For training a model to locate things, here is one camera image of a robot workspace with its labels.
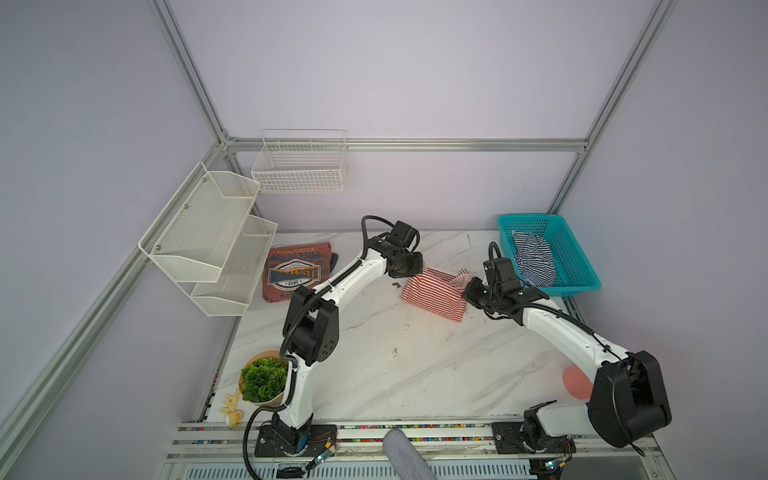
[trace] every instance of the teal plastic basket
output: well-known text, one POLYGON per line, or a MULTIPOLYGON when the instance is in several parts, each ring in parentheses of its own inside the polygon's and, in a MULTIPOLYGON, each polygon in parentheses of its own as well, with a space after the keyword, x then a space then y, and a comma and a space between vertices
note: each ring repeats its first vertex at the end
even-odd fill
POLYGON ((512 260, 515 272, 520 276, 515 261, 515 239, 512 232, 533 233, 549 242, 558 276, 554 286, 542 287, 549 296, 573 296, 576 293, 600 288, 600 279, 589 264, 565 219, 559 215, 516 214, 501 215, 498 228, 502 231, 502 251, 512 260))

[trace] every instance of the red striped cloth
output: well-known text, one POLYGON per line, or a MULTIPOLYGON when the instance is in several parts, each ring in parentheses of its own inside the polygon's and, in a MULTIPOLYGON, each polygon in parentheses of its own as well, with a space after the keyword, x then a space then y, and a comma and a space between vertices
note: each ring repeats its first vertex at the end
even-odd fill
POLYGON ((468 275, 467 270, 457 275, 424 267, 422 273, 408 280, 406 288, 402 289, 402 299, 454 322, 461 322, 467 310, 462 292, 471 278, 468 275))

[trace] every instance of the robotic arm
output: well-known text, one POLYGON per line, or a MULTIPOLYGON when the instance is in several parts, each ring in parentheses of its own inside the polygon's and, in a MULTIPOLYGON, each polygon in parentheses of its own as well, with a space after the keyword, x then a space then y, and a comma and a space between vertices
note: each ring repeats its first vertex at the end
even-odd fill
MULTIPOLYGON (((281 357, 291 363, 285 408, 275 412, 271 422, 288 455, 298 455, 306 446, 315 371, 339 341, 339 309, 384 274, 402 278, 422 272, 421 253, 415 252, 417 230, 379 217, 364 217, 362 228, 360 256, 313 290, 300 287, 291 299, 280 349, 281 357), (368 219, 384 221, 392 230, 368 239, 368 219)), ((664 382, 653 356, 645 351, 630 353, 597 335, 562 312, 545 293, 526 287, 509 258, 494 258, 493 250, 498 252, 495 243, 488 250, 488 261, 483 264, 488 284, 473 278, 464 292, 467 301, 492 319, 513 319, 539 333, 594 383, 589 402, 548 402, 525 412, 522 436, 530 450, 538 451, 561 435, 597 434, 609 444, 623 447, 670 423, 664 382)))

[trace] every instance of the potted plant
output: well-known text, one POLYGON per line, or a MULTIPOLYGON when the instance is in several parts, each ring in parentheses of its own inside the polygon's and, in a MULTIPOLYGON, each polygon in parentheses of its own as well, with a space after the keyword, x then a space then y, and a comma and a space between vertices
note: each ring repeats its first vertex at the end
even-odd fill
POLYGON ((278 406, 288 379, 288 365, 277 350, 266 350, 248 360, 240 371, 238 388, 243 400, 256 406, 278 406))

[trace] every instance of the white wire basket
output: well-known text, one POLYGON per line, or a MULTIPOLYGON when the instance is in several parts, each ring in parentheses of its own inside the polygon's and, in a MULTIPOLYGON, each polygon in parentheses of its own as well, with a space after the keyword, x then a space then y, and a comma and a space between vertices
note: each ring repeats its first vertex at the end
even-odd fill
POLYGON ((250 178, 205 170, 154 245, 140 247, 174 282, 217 282, 258 191, 250 178))
POLYGON ((264 194, 344 191, 349 166, 344 130, 262 130, 251 175, 264 194))
POLYGON ((242 316, 269 255, 277 223, 248 215, 216 283, 198 283, 190 298, 208 316, 242 316))

